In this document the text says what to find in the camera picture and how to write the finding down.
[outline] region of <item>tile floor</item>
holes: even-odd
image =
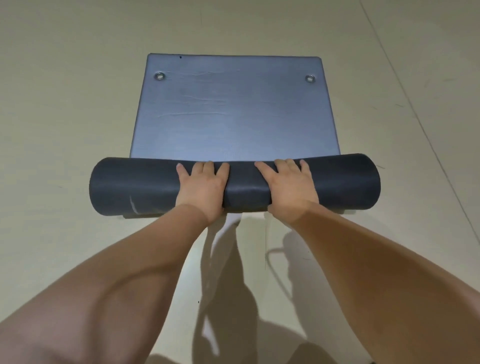
[[[320,56],[342,153],[369,155],[382,177],[378,204],[346,217],[480,289],[480,5],[1,7],[0,319],[149,222],[98,215],[88,179],[101,158],[128,156],[150,52]],[[369,362],[303,241],[271,216],[229,215],[195,243],[148,362],[240,363],[254,351],[262,364]]]

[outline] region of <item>right hand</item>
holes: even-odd
[[[301,170],[292,159],[276,159],[275,165],[278,173],[263,162],[255,162],[272,194],[268,212],[283,223],[291,224],[311,203],[319,203],[318,195],[307,162],[300,161]]]

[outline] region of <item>rolled yoga mat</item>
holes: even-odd
[[[330,209],[365,210],[380,196],[380,176],[364,154],[305,158],[320,203]],[[195,162],[170,159],[105,158],[90,177],[90,200],[105,216],[150,215],[171,210],[180,190],[176,165],[190,173]],[[215,162],[215,171],[222,162]],[[226,212],[266,211],[272,202],[253,162],[229,162],[223,206]],[[273,162],[266,162],[275,168]]]

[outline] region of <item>metal grommet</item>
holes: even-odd
[[[163,80],[164,78],[165,78],[165,74],[164,74],[163,72],[157,72],[157,73],[155,73],[155,79],[156,79],[156,80],[161,81],[161,80]]]

